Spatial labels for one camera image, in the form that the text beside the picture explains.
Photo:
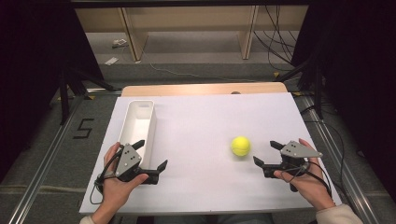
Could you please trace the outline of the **white board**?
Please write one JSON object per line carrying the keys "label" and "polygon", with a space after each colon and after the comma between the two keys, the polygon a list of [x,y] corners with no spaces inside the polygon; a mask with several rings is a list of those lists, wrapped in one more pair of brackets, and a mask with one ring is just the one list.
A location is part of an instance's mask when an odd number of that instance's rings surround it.
{"label": "white board", "polygon": [[[305,209],[308,202],[287,183],[264,177],[253,157],[277,164],[271,141],[309,139],[293,97],[287,93],[160,96],[150,166],[168,160],[157,185],[141,185],[123,215],[158,216],[275,212]],[[250,151],[232,153],[245,136]]]}

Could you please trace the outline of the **black metal stand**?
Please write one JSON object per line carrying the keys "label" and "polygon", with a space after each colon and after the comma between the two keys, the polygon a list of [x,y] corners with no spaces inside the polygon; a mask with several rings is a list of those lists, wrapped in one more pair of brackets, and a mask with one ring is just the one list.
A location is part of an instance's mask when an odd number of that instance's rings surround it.
{"label": "black metal stand", "polygon": [[299,90],[308,90],[314,86],[313,108],[320,119],[323,119],[321,109],[322,72],[318,60],[311,56],[305,62],[293,68],[285,75],[278,76],[275,82],[284,82],[301,73],[297,87]]}
{"label": "black metal stand", "polygon": [[83,84],[84,80],[89,80],[91,83],[96,84],[107,91],[120,91],[120,88],[107,84],[102,79],[94,77],[76,67],[66,67],[59,75],[58,80],[62,105],[61,124],[65,124],[70,114],[68,89],[70,89],[76,96],[85,96],[88,91]]}

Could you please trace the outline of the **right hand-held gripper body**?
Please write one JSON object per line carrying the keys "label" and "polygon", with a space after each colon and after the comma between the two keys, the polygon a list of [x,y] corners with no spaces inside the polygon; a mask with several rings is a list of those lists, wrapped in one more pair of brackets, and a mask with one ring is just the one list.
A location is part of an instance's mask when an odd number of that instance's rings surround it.
{"label": "right hand-held gripper body", "polygon": [[286,172],[292,178],[300,175],[310,175],[318,179],[318,176],[310,171],[312,162],[309,158],[320,158],[322,156],[320,152],[298,142],[290,141],[280,149],[280,154],[282,162],[279,170],[281,172]]}

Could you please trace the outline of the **dark curtain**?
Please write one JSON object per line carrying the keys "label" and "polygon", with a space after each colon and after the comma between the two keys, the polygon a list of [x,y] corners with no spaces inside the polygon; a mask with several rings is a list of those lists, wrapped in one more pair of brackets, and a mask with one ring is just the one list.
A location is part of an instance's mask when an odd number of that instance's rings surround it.
{"label": "dark curtain", "polygon": [[71,0],[0,0],[0,182],[67,68],[103,77]]}
{"label": "dark curtain", "polygon": [[396,0],[313,0],[293,65],[308,58],[332,19],[336,24],[322,51],[325,87],[396,201]]}

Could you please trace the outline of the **wooden shelf unit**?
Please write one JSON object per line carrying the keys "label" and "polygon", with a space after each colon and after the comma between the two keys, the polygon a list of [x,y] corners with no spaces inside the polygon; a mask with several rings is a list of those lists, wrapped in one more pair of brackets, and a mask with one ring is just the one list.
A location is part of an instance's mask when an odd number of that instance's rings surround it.
{"label": "wooden shelf unit", "polygon": [[86,33],[125,33],[134,61],[150,32],[234,31],[241,55],[249,57],[255,31],[298,31],[307,6],[78,8]]}

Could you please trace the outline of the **yellow tennis ball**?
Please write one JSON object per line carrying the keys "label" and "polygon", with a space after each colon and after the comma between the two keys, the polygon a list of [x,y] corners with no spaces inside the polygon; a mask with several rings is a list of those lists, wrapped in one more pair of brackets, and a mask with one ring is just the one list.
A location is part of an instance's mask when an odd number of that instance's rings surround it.
{"label": "yellow tennis ball", "polygon": [[244,157],[250,151],[250,142],[245,136],[237,136],[231,142],[231,150],[234,155]]}

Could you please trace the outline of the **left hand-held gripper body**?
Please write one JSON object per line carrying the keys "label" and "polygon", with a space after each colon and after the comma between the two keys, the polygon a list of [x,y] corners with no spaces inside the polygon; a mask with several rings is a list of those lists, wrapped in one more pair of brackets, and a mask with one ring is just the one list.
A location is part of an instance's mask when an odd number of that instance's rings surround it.
{"label": "left hand-held gripper body", "polygon": [[115,171],[116,178],[123,182],[129,182],[142,173],[148,167],[145,157],[145,146],[134,150],[131,144],[121,147],[120,159]]}

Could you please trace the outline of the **person's right hand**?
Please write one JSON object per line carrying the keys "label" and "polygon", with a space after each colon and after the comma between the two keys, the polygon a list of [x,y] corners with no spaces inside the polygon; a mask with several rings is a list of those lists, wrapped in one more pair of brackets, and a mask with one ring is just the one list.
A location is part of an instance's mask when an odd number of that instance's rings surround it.
{"label": "person's right hand", "polygon": [[293,177],[287,172],[274,171],[274,176],[291,183],[299,193],[316,209],[322,211],[335,207],[335,203],[327,191],[327,188],[319,181],[323,179],[322,170],[317,158],[309,158],[310,161],[308,171],[315,175],[305,174]]}

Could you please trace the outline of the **person's left hand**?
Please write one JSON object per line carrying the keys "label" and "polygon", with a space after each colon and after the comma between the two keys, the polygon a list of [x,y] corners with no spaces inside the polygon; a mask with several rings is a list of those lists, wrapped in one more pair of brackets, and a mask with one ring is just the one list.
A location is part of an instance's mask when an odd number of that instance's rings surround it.
{"label": "person's left hand", "polygon": [[148,179],[148,175],[142,174],[129,182],[122,182],[117,178],[109,178],[104,183],[104,201],[101,209],[108,217],[113,217],[129,199],[133,189]]}

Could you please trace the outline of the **wooden table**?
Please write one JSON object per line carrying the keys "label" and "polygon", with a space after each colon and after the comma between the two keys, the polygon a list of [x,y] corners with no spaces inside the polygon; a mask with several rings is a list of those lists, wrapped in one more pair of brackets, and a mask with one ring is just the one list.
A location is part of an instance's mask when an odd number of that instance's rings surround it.
{"label": "wooden table", "polygon": [[122,97],[136,96],[178,96],[178,95],[212,95],[212,94],[249,94],[287,92],[281,82],[254,83],[214,83],[214,84],[178,84],[178,85],[146,85],[127,86]]}

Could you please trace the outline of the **white plastic bin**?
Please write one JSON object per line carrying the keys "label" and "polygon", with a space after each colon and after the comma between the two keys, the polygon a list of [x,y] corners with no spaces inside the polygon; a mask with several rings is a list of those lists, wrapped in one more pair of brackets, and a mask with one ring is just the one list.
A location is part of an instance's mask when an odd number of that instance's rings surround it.
{"label": "white plastic bin", "polygon": [[122,145],[132,145],[140,140],[145,141],[145,144],[136,151],[142,158],[140,167],[143,169],[150,167],[156,122],[157,117],[152,101],[133,100],[128,104],[119,142]]}

